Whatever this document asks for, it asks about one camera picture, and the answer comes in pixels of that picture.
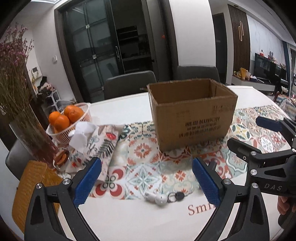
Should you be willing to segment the person's right hand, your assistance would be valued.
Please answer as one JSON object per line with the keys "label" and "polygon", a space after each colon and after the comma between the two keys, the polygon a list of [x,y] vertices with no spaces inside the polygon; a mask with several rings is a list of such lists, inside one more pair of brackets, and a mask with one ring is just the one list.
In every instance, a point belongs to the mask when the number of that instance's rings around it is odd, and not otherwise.
{"label": "person's right hand", "polygon": [[288,197],[279,196],[277,199],[277,210],[281,215],[285,215],[290,208],[290,204],[287,202]]}

